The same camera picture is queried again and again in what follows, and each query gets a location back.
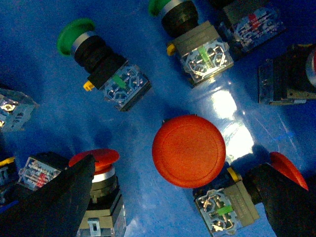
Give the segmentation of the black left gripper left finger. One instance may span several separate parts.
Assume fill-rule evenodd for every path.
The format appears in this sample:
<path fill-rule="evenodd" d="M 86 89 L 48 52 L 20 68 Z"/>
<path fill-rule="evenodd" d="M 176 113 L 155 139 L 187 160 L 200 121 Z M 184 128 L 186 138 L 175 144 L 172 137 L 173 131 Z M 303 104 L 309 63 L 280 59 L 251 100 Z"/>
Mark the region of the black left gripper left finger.
<path fill-rule="evenodd" d="M 2 237 L 74 237 L 90 200 L 95 159 L 74 166 L 0 215 Z"/>

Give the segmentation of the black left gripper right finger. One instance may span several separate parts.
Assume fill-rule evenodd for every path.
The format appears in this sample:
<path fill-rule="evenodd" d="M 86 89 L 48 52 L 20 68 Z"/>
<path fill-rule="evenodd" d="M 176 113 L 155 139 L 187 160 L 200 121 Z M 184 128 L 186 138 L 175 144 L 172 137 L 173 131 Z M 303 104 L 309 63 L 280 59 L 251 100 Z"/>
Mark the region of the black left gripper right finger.
<path fill-rule="evenodd" d="M 268 164 L 251 170 L 255 204 L 262 203 L 278 237 L 316 235 L 316 196 Z"/>

